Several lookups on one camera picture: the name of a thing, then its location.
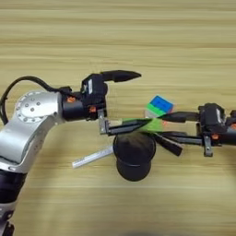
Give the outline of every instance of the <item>wood grain surface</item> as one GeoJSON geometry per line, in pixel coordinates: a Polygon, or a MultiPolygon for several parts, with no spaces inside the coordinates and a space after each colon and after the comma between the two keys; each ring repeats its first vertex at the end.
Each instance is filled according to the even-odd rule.
{"type": "MultiPolygon", "coordinates": [[[[235,0],[0,1],[0,92],[17,77],[55,87],[92,72],[135,70],[110,85],[111,119],[143,117],[155,95],[175,111],[208,101],[236,108],[235,0]]],[[[33,84],[14,88],[17,98],[33,84]]],[[[171,126],[193,132],[193,125],[171,126]]],[[[55,127],[32,168],[12,219],[18,236],[236,235],[236,148],[200,147],[175,158],[158,147],[149,176],[122,179],[114,156],[72,170],[71,162],[111,144],[98,123],[55,127]]]]}

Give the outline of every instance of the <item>colorful cube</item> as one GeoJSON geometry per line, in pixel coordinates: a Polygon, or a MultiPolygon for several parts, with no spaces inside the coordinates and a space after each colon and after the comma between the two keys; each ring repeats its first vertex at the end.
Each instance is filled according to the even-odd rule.
{"type": "Polygon", "coordinates": [[[173,109],[173,104],[164,100],[160,96],[156,96],[146,107],[145,117],[157,118],[163,114],[170,113],[173,109]]]}

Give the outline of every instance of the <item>black wire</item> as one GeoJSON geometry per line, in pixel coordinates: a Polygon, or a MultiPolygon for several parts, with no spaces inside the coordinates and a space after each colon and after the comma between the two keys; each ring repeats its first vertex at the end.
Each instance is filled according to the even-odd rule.
{"type": "Polygon", "coordinates": [[[8,118],[6,115],[6,100],[7,100],[7,96],[10,92],[10,90],[20,81],[23,80],[28,80],[31,82],[34,82],[38,85],[40,85],[41,87],[43,87],[44,89],[46,89],[47,91],[50,92],[60,92],[66,96],[71,96],[71,97],[75,97],[77,99],[80,99],[79,96],[73,94],[72,92],[69,91],[65,91],[62,88],[53,88],[51,86],[49,86],[46,82],[44,82],[42,79],[38,78],[38,77],[31,77],[31,76],[27,76],[27,77],[20,77],[18,79],[16,79],[15,81],[13,81],[6,89],[6,91],[4,92],[1,100],[0,100],[0,118],[3,121],[4,124],[8,123],[8,118]]]}

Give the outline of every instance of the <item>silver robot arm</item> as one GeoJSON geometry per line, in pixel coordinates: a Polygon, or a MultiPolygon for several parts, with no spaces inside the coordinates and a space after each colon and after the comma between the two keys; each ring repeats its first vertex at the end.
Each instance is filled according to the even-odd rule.
{"type": "Polygon", "coordinates": [[[12,119],[1,130],[0,182],[4,193],[0,190],[0,199],[4,203],[0,204],[0,235],[10,228],[7,221],[13,215],[19,191],[44,138],[52,127],[63,122],[62,95],[32,91],[18,100],[12,119]]]}
{"type": "Polygon", "coordinates": [[[13,216],[20,190],[43,141],[52,127],[64,122],[100,119],[100,133],[115,135],[131,132],[136,125],[112,129],[106,120],[106,81],[123,82],[141,75],[131,71],[107,71],[91,74],[82,81],[81,90],[70,87],[52,88],[36,77],[15,80],[0,100],[0,118],[5,126],[0,131],[0,236],[11,236],[13,216]],[[40,84],[46,91],[32,91],[22,96],[8,121],[5,111],[7,94],[19,81],[40,84]]]}

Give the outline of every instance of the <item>white rod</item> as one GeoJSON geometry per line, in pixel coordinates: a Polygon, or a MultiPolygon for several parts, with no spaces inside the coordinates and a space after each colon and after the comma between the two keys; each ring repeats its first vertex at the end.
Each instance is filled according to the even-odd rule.
{"type": "Polygon", "coordinates": [[[92,161],[95,161],[97,159],[101,159],[101,158],[104,158],[110,154],[113,153],[113,146],[109,146],[107,147],[106,149],[102,150],[102,151],[99,151],[99,152],[96,152],[96,153],[93,153],[89,156],[86,156],[82,159],[77,159],[75,160],[73,163],[72,163],[72,167],[75,169],[75,168],[78,168],[80,166],[84,166],[88,163],[91,163],[92,161]]]}

